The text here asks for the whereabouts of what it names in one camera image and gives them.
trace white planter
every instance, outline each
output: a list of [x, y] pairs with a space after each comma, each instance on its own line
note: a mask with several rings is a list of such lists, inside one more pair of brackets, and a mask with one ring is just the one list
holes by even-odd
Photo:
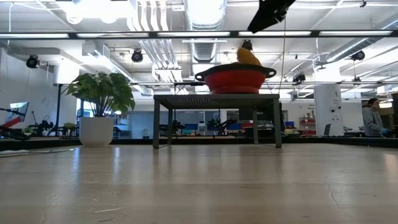
[[84, 146], [107, 146], [113, 138], [113, 118], [80, 118], [80, 142]]

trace woman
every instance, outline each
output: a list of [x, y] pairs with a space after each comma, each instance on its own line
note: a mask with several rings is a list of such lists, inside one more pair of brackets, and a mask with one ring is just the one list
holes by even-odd
[[387, 134], [387, 129], [383, 128], [381, 118], [377, 110], [380, 101], [372, 98], [368, 101], [368, 105], [362, 109], [363, 127], [365, 136], [370, 138], [383, 138], [383, 134]]

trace table top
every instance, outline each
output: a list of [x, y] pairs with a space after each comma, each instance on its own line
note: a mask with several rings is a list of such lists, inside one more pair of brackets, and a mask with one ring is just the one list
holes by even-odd
[[279, 94], [154, 95], [167, 109], [236, 109], [273, 104]]

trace workbench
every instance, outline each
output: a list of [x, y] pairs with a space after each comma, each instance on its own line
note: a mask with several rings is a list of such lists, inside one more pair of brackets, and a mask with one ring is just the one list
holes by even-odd
[[159, 148], [160, 106], [169, 111], [167, 144], [172, 143], [173, 110], [243, 109], [253, 110], [254, 144], [259, 143], [257, 109], [273, 104], [275, 146], [282, 147], [280, 132], [279, 94], [223, 94], [223, 95], [154, 95], [154, 149]]

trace red colander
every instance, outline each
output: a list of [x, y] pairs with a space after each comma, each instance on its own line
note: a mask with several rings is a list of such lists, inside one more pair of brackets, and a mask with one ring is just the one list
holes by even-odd
[[211, 94], [258, 94], [265, 79], [275, 75], [276, 71], [272, 68], [232, 63], [209, 68], [197, 73], [195, 78], [205, 82]]

